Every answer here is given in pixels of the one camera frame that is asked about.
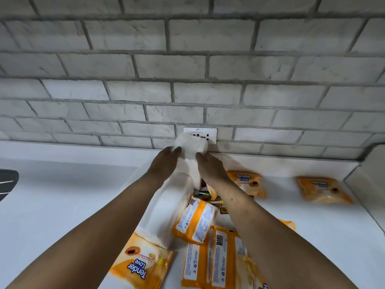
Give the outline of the person's left hand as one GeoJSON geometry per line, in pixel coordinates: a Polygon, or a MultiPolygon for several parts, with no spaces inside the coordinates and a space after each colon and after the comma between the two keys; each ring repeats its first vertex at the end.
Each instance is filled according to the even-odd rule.
{"type": "Polygon", "coordinates": [[[146,172],[146,176],[154,179],[158,184],[162,185],[175,171],[177,162],[167,163],[163,160],[163,150],[152,161],[146,172]]]}

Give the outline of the person's right hand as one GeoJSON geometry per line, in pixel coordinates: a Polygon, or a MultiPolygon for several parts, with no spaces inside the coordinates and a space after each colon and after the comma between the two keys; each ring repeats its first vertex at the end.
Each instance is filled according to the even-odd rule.
{"type": "Polygon", "coordinates": [[[208,166],[198,166],[198,170],[206,185],[214,189],[219,189],[221,185],[231,182],[222,161],[214,156],[208,166]]]}

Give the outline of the white soft packet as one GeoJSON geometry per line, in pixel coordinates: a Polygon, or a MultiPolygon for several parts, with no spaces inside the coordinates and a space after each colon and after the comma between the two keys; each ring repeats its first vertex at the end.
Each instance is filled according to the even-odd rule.
{"type": "Polygon", "coordinates": [[[205,154],[208,150],[208,141],[205,138],[189,133],[178,135],[172,146],[172,151],[181,148],[180,157],[186,160],[196,160],[196,153],[205,154]]]}

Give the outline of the person's left forearm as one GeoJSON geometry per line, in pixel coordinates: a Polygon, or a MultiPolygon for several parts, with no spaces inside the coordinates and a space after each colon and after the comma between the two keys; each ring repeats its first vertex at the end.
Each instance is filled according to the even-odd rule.
{"type": "Polygon", "coordinates": [[[5,289],[98,289],[170,175],[146,172],[28,265],[5,289]]]}

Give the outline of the person's right forearm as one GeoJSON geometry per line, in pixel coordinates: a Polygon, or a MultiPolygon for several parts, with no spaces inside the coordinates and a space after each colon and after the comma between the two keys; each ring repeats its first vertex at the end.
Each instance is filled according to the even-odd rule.
{"type": "Polygon", "coordinates": [[[235,229],[270,289],[358,289],[318,249],[231,180],[203,179],[224,201],[235,229]]]}

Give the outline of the small dark colourful packet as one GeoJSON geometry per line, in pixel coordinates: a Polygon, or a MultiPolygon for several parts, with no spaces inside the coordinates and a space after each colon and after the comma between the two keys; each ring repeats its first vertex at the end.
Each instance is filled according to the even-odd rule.
{"type": "Polygon", "coordinates": [[[227,208],[221,197],[211,187],[204,185],[200,190],[195,189],[193,196],[217,207],[220,214],[228,214],[227,208]]]}

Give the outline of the white plastic container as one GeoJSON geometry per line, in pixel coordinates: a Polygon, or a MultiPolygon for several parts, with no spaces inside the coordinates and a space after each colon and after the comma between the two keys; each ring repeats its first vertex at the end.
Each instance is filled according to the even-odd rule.
{"type": "Polygon", "coordinates": [[[174,238],[172,228],[200,184],[197,161],[179,158],[175,171],[153,195],[135,233],[161,248],[169,249],[174,238]]]}

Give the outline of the pile of orange wipes packets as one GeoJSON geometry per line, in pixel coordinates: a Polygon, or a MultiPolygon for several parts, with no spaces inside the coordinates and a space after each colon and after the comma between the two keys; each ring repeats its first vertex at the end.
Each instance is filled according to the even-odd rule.
{"type": "MultiPolygon", "coordinates": [[[[215,215],[215,206],[192,197],[172,228],[173,236],[188,242],[181,285],[239,289],[237,285],[252,285],[253,277],[260,285],[267,285],[237,230],[212,226],[215,215]]],[[[159,289],[171,257],[168,249],[134,231],[109,272],[125,279],[135,289],[159,289]]]]}

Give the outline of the dark grey object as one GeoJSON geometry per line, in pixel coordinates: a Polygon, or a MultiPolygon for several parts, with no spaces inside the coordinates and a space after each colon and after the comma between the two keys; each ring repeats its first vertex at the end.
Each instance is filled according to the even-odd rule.
{"type": "Polygon", "coordinates": [[[0,202],[14,189],[18,180],[17,171],[0,169],[0,202]]]}

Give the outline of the white wall label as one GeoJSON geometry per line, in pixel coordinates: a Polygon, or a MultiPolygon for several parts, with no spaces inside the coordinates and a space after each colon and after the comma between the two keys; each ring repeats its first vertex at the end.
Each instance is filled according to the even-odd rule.
{"type": "Polygon", "coordinates": [[[217,143],[218,129],[215,127],[184,127],[183,132],[203,138],[208,144],[217,143]]]}

